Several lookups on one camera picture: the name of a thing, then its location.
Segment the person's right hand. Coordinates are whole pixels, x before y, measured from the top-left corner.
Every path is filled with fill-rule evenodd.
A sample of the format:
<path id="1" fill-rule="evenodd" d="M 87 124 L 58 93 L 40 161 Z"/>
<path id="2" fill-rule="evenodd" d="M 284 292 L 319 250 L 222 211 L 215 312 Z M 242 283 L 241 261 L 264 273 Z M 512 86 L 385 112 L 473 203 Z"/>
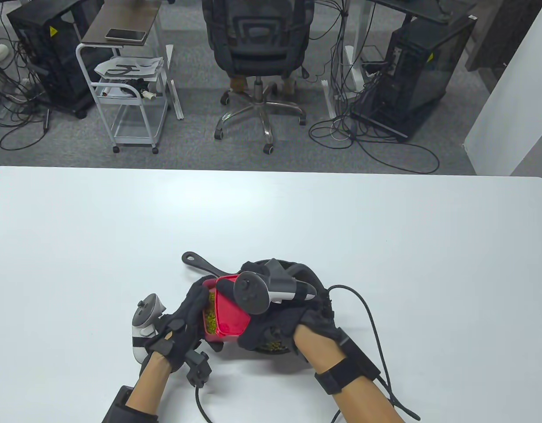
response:
<path id="1" fill-rule="evenodd" d="M 306 326 L 319 336 L 340 341 L 343 335 L 335 325 L 335 313 L 329 292 L 315 272 L 302 263 L 286 260 L 278 262 L 290 276 L 313 286 L 317 296 L 309 301 L 272 303 L 267 312 L 251 315 L 247 328 L 237 339 L 237 344 L 245 350 L 258 351 L 272 342 L 280 342 L 289 351 L 297 354 L 294 334 L 298 326 Z"/>

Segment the person's left hand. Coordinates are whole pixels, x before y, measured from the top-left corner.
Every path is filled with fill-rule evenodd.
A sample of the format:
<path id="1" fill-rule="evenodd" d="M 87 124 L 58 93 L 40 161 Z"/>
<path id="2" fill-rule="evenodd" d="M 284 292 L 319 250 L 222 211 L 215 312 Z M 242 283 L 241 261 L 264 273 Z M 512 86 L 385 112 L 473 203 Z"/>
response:
<path id="1" fill-rule="evenodd" d="M 212 279 L 206 276 L 194 282 L 176 312 L 162 317 L 158 334 L 146 341 L 148 354 L 156 352 L 166 358 L 172 373 L 184 365 L 185 355 L 206 338 L 203 311 L 209 304 L 209 288 L 204 282 Z"/>

